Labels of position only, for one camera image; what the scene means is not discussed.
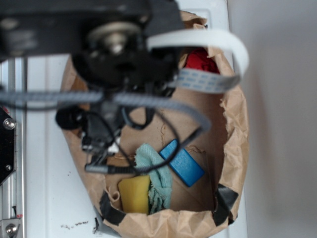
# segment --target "blue block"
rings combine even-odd
[[[177,141],[172,140],[164,149],[160,151],[163,159],[167,159],[176,148]],[[176,157],[169,163],[174,172],[183,180],[183,182],[191,187],[197,180],[199,180],[205,171],[197,164],[191,155],[182,149]]]

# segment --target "white wall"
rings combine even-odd
[[[317,1],[228,0],[250,69],[250,238],[317,237]]]

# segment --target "crumpled paper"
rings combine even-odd
[[[182,12],[181,15],[187,27],[201,28],[206,22],[203,18],[188,12]],[[234,73],[220,49],[208,48],[208,53],[216,62],[220,74]],[[181,58],[180,66],[185,60],[186,54]],[[62,90],[85,88],[85,84],[76,75],[69,61],[65,69]],[[214,193],[219,183],[239,194],[229,216],[232,220],[237,218],[249,155],[247,104],[241,88],[237,86],[224,95],[176,89],[173,99],[195,107],[212,121],[212,129],[193,141],[187,148],[206,173],[197,183],[188,188],[171,171],[173,192],[170,209],[149,216],[130,213],[118,226],[104,220],[106,225],[117,231],[123,238],[206,238],[225,229],[228,226],[228,219],[220,226],[216,226],[212,218],[212,212],[217,206]],[[161,110],[161,113],[176,125],[181,139],[184,139],[197,126],[185,115],[168,110]],[[142,110],[135,110],[131,117],[135,121],[142,121],[144,113]],[[112,206],[121,209],[117,184],[122,178],[128,178],[131,175],[105,176],[86,173],[84,166],[87,156],[80,148],[80,131],[64,131],[64,135],[92,204],[100,212],[99,202],[103,191],[108,191]],[[135,150],[144,142],[151,144],[159,151],[172,139],[174,138],[168,127],[155,117],[151,125],[142,131],[125,127],[122,130],[120,144],[133,157]],[[120,154],[109,158],[108,164],[127,165]]]

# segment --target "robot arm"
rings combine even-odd
[[[148,51],[146,40],[183,28],[177,4],[170,0],[2,0],[0,60],[71,54],[89,89],[103,92],[105,97],[92,103],[88,112],[77,106],[59,109],[58,125],[82,128],[82,149],[93,155],[86,171],[135,173],[131,163],[126,168],[105,166],[108,148],[116,143],[124,125],[144,129],[156,111],[146,107],[146,122],[137,124],[129,113],[140,105],[120,104],[113,98],[122,93],[170,96],[173,89],[167,83],[177,74],[180,49]],[[191,137],[200,132],[198,129]]]

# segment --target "metal frame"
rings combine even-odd
[[[0,108],[0,185],[15,171],[15,121]]]
[[[5,90],[24,91],[26,89],[25,59],[16,58],[0,65],[0,84]],[[16,238],[25,237],[25,124],[26,114],[22,110],[8,108],[9,115],[16,121],[15,164],[16,171],[0,187],[0,221],[19,220]]]

